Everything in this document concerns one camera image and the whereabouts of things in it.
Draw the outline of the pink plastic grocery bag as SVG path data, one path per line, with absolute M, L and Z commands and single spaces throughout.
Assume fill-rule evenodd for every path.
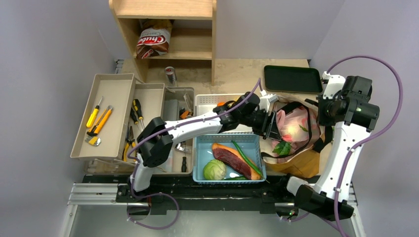
M 317 123 L 317 113 L 303 105 L 297 104 L 295 109 L 283 107 L 276 113 L 277 127 L 282 141 L 290 142 L 293 156 L 309 148 L 317 141 L 322 133 Z M 272 148 L 281 141 L 272 141 Z

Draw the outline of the brown Trader Joe's bag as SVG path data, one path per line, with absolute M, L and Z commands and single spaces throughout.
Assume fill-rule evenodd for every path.
M 301 98 L 287 94 L 280 94 L 272 109 L 276 112 L 283 107 L 295 109 L 297 104 L 313 109 L 318 115 L 316 106 L 305 102 Z M 300 178 L 311 178 L 318 175 L 322 166 L 321 153 L 332 142 L 334 134 L 334 129 L 331 126 L 319 126 L 322 130 L 320 138 L 309 148 L 293 156 L 277 156 L 272 152 L 272 139 L 261 141 L 261 156 L 268 169 L 275 173 L 291 174 Z

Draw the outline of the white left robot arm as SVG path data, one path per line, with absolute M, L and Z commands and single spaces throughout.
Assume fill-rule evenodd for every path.
M 265 135 L 270 105 L 278 101 L 275 94 L 261 92 L 261 97 L 253 92 L 242 95 L 231 107 L 217 106 L 203 115 L 178 121 L 163 121 L 161 117 L 152 119 L 137 137 L 137 145 L 128 152 L 137 152 L 134 157 L 134 171 L 130 175 L 128 196 L 135 202 L 147 197 L 147 188 L 154 169 L 163 164 L 172 147 L 182 141 L 201 135 L 219 134 L 236 129 L 239 125 L 251 128 L 257 135 Z

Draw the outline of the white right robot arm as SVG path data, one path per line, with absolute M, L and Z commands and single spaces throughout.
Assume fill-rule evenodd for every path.
M 277 188 L 280 199 L 289 201 L 294 197 L 297 208 L 328 221 L 352 216 L 349 189 L 361 141 L 370 137 L 379 117 L 379 106 L 369 103 L 372 90 L 372 80 L 361 76 L 327 78 L 323 93 L 317 96 L 318 123 L 334 127 L 325 169 L 314 186 L 291 176 Z

